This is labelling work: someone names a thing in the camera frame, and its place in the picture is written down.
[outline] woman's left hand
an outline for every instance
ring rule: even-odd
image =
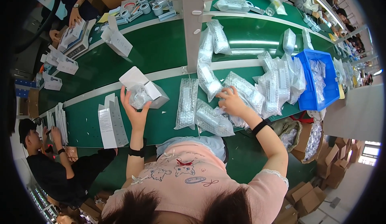
[[[126,114],[128,116],[128,119],[131,122],[131,126],[133,131],[135,130],[144,130],[145,129],[145,124],[146,124],[146,117],[147,117],[147,112],[149,110],[151,101],[148,101],[141,112],[137,112],[133,106],[131,106],[128,103],[128,100],[130,99],[131,92],[127,91],[125,94],[125,86],[122,86],[121,88],[121,93],[120,93],[120,99],[123,105],[123,108],[126,111]]]

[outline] man in black shirt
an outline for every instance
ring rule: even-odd
[[[47,141],[47,127],[43,128],[43,144]],[[20,142],[28,151],[27,162],[36,182],[46,193],[60,203],[78,208],[87,199],[91,184],[118,154],[118,149],[100,149],[97,154],[80,157],[72,163],[62,147],[60,130],[51,128],[51,134],[60,163],[52,158],[53,150],[48,148],[47,155],[39,150],[42,147],[36,124],[29,119],[19,123]]]

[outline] black smartwatch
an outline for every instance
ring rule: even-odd
[[[273,130],[273,127],[271,127],[271,125],[269,125],[267,123],[267,121],[265,119],[263,119],[263,121],[261,121],[261,123],[259,123],[253,130],[252,130],[252,133],[254,135],[257,135],[258,132],[260,132],[260,130],[262,130],[266,125],[268,125],[272,130]]]

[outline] white ribbon bow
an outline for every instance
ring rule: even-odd
[[[141,184],[143,182],[144,179],[146,179],[148,177],[148,175],[146,175],[144,178],[137,178],[135,176],[131,176],[131,178],[133,179],[134,182],[131,183],[131,185],[135,185],[135,184]]]

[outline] metal post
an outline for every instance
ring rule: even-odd
[[[182,0],[188,73],[197,69],[202,23],[211,20],[210,16],[202,15],[205,1],[211,0]]]

